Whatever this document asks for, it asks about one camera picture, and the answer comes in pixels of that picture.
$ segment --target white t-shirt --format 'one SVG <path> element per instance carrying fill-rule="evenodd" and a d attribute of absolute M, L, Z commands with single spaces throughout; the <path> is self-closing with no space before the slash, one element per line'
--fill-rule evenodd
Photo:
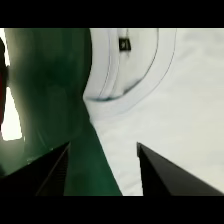
<path fill-rule="evenodd" d="M 84 101 L 122 193 L 142 195 L 137 142 L 224 191 L 224 29 L 129 29 L 128 53 L 121 33 L 91 29 Z"/>

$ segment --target white light patch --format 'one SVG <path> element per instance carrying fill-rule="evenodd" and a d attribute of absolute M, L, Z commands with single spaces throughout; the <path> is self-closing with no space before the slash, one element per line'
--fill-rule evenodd
<path fill-rule="evenodd" d="M 10 65 L 9 54 L 6 44 L 4 28 L 0 28 L 0 37 L 5 44 L 5 64 Z M 10 141 L 22 138 L 19 115 L 9 87 L 6 89 L 6 105 L 4 121 L 2 124 L 2 138 L 4 141 Z"/>

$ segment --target neckline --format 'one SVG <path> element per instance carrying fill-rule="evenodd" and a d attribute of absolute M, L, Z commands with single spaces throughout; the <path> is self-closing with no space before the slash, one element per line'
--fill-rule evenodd
<path fill-rule="evenodd" d="M 97 94 L 99 96 L 103 88 L 105 88 L 106 80 L 108 80 L 108 78 L 116 79 L 116 75 L 111 76 L 110 73 L 108 73 L 108 62 L 106 63 L 106 71 L 106 66 L 103 66 L 102 61 L 105 60 L 105 58 L 108 59 L 109 57 L 113 58 L 116 64 L 116 56 L 118 58 L 118 54 L 116 53 L 116 48 L 114 48 L 114 52 L 110 52 L 109 50 L 109 40 L 111 41 L 111 39 L 108 38 L 108 29 L 101 28 L 101 30 L 99 32 L 98 31 L 98 29 L 91 30 L 93 43 L 93 63 L 88 84 L 84 92 L 84 101 L 86 102 L 88 111 L 90 111 L 91 120 L 102 120 L 124 113 L 135 106 L 144 97 L 153 92 L 169 70 L 175 51 L 176 41 L 176 28 L 159 29 L 158 49 L 153 64 L 151 65 L 147 75 L 124 96 L 113 100 L 103 101 L 99 100 L 96 96 Z M 102 54 L 102 50 L 99 48 L 100 43 L 107 43 L 104 47 L 104 54 Z"/>

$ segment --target shirt tag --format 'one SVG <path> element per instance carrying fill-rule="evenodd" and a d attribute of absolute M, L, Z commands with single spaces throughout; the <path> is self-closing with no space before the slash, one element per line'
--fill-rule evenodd
<path fill-rule="evenodd" d="M 119 50 L 131 51 L 131 43 L 129 38 L 119 38 Z"/>

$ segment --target green surface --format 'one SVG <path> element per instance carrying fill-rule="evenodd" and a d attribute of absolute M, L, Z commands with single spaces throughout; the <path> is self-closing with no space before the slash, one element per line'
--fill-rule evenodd
<path fill-rule="evenodd" d="M 5 33 L 9 86 L 25 143 L 17 140 L 15 149 L 14 141 L 0 141 L 3 168 L 13 172 L 71 141 L 65 195 L 121 195 L 82 100 L 91 67 L 89 29 L 7 28 Z M 7 147 L 14 153 L 6 153 Z"/>

